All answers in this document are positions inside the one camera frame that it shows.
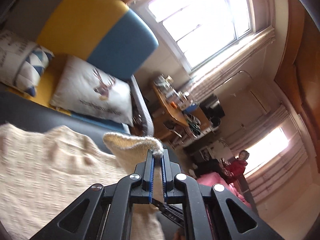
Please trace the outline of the cream knitted sweater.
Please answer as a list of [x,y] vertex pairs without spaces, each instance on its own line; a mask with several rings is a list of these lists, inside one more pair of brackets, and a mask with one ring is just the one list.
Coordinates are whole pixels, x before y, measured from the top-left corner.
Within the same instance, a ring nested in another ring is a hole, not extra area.
[[108,152],[66,126],[45,133],[1,126],[1,225],[10,239],[30,239],[91,185],[115,184],[148,150],[164,152],[153,137],[107,132],[103,142]]

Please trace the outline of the person in red jacket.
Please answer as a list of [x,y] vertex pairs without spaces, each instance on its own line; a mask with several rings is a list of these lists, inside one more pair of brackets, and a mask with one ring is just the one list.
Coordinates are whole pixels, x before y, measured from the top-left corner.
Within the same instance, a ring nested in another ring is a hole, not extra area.
[[224,180],[227,184],[235,182],[240,176],[244,174],[246,166],[248,165],[247,159],[249,152],[242,150],[238,157],[231,163],[227,163],[223,158],[221,159],[221,169],[224,175]]

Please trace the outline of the wooden side table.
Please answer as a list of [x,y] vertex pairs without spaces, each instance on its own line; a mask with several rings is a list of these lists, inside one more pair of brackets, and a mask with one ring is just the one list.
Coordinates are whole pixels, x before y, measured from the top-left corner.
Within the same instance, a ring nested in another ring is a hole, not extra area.
[[189,114],[183,111],[193,102],[188,93],[178,92],[172,86],[170,76],[158,76],[152,82],[159,108],[152,113],[155,137],[168,142],[172,147],[188,146],[213,131],[200,106]]

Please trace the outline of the blue bag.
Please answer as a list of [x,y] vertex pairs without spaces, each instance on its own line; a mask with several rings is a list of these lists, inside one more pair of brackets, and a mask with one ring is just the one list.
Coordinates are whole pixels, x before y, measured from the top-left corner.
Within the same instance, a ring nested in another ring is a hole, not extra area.
[[198,104],[198,103],[193,103],[193,104],[191,104],[189,107],[187,107],[187,108],[183,111],[183,113],[184,113],[184,114],[189,114],[189,113],[195,111],[198,107],[199,107],[199,104]]

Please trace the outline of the black monitor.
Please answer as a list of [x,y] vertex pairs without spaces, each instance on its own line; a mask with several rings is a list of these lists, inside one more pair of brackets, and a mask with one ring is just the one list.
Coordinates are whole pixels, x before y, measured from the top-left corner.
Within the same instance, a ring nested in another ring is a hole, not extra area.
[[225,113],[220,100],[215,94],[210,95],[201,102],[200,109],[202,109],[207,119],[211,122],[213,128],[221,125],[221,119],[225,116]]

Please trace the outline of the deer print pillow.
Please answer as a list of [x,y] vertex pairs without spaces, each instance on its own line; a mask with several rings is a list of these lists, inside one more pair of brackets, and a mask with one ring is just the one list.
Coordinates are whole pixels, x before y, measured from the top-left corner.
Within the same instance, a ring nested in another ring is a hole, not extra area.
[[67,57],[50,104],[78,114],[133,125],[129,84],[75,56]]

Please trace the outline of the beige curtain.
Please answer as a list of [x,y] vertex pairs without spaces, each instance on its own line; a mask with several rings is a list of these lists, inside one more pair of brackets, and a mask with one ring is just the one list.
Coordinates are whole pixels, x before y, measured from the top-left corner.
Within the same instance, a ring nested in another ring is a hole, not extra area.
[[203,100],[205,96],[215,90],[216,86],[239,71],[246,61],[274,40],[275,29],[272,26],[243,38],[230,48],[226,59],[219,59],[218,63],[210,63],[209,66],[213,67],[211,70],[198,70],[184,90],[189,92],[194,100]]

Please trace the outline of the tricolour sofa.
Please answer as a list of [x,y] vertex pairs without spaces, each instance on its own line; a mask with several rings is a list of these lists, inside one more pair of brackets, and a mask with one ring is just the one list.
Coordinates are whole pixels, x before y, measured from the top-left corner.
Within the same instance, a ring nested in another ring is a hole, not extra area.
[[142,133],[154,127],[135,72],[158,47],[146,23],[121,0],[1,0],[1,30],[52,51],[35,97],[1,83],[8,91],[70,117],[103,128],[128,132],[130,125],[75,113],[50,104],[67,57],[80,58],[129,84],[132,118],[142,119]]

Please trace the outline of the geometric pattern pillow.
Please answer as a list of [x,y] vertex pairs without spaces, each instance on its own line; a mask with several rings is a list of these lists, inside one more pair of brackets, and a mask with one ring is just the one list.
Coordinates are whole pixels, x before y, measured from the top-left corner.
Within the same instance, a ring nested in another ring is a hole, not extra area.
[[1,30],[1,83],[35,97],[44,71],[54,58],[52,51]]

